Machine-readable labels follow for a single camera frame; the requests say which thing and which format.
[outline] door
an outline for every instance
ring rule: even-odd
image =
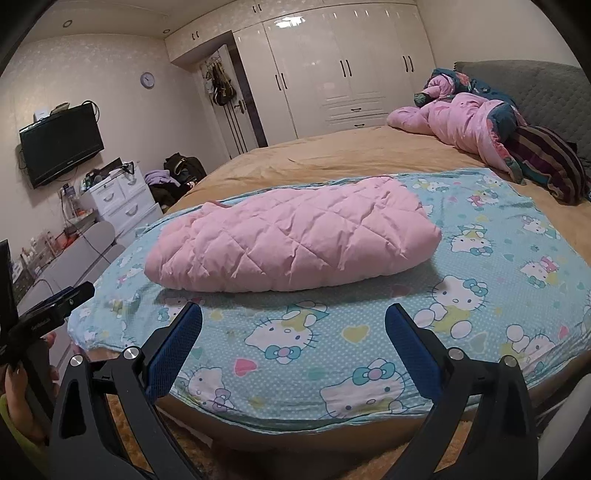
[[[423,26],[423,21],[414,5],[390,5],[396,33],[408,61],[413,90],[420,92],[425,88],[433,69],[433,52]]]
[[[383,96],[377,68],[379,61],[372,55],[375,23],[368,10],[372,6],[341,5],[325,9],[340,48],[342,58],[339,61],[343,62],[353,100]]]
[[[353,99],[329,14],[319,8],[264,22],[299,138],[328,133],[324,108]]]
[[[408,59],[404,57],[394,22],[396,5],[373,4],[360,7],[363,7],[363,13],[368,19],[365,25],[369,30],[366,35],[369,44],[373,46],[368,51],[368,57],[378,71],[379,88],[386,97],[386,110],[389,113],[397,108],[413,105],[414,88],[406,71]]]
[[[275,65],[263,24],[240,30],[234,34],[234,38],[267,144],[270,146],[296,140],[283,81]]]
[[[246,111],[244,97],[236,79],[236,73],[232,66],[228,47],[222,45],[219,50],[216,50],[213,55],[207,58],[201,65],[200,69],[203,78],[206,80],[206,85],[210,85],[208,79],[212,78],[212,67],[217,64],[221,65],[223,72],[230,80],[231,85],[236,90],[236,95],[229,103],[220,106],[212,100],[212,93],[208,92],[210,103],[216,115],[217,123],[222,132],[224,143],[228,148],[231,158],[237,157],[254,148],[258,148],[254,130],[252,128],[250,117]]]

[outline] drawer handle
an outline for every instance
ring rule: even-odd
[[[125,212],[126,215],[133,217],[136,213],[138,213],[138,204],[136,203],[135,206],[131,207],[129,210],[127,210],[127,212]]]

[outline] white dresser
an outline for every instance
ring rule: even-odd
[[[94,185],[80,197],[84,209],[94,209],[99,218],[113,225],[116,242],[128,247],[135,240],[135,229],[162,218],[160,205],[137,166],[134,175],[118,170]]]

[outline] hand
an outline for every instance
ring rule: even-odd
[[[45,338],[47,347],[51,348],[56,341],[56,334],[49,333]],[[60,375],[55,367],[51,367],[51,379],[57,381]],[[4,387],[6,389],[6,398],[8,404],[8,414],[16,429],[33,443],[41,443],[45,439],[45,434],[41,426],[35,421],[31,408],[25,399],[27,391],[28,377],[27,371],[21,363],[13,369],[8,365]],[[54,384],[54,395],[57,396],[59,385]]]

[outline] drawer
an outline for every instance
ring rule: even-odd
[[[339,120],[345,118],[354,118],[357,116],[380,115],[389,113],[385,108],[385,99],[376,98],[375,100],[366,100],[364,102],[350,103],[348,105],[325,107],[328,120]]]
[[[98,189],[90,192],[96,209],[102,216],[108,215],[110,212],[117,210],[123,203],[125,203],[125,195],[116,180],[109,181]]]
[[[353,130],[356,128],[381,127],[386,124],[387,116],[388,115],[383,114],[327,121],[329,124],[328,130],[330,132],[339,132],[341,130]]]
[[[126,198],[133,197],[146,185],[144,176],[137,166],[135,167],[133,175],[124,171],[120,175],[117,175],[115,180],[119,183],[119,186],[121,187],[121,190],[123,191],[123,194]]]
[[[154,203],[150,209],[143,213],[136,221],[135,224],[129,225],[125,228],[125,231],[121,233],[115,241],[121,245],[122,247],[129,247],[135,241],[135,231],[136,229],[144,226],[144,225],[151,225],[157,220],[162,218],[162,210],[160,209],[160,205],[158,203]]]
[[[105,216],[105,220],[115,228],[115,235],[134,225],[140,217],[155,203],[154,197],[147,186],[134,197],[128,199],[123,206]]]

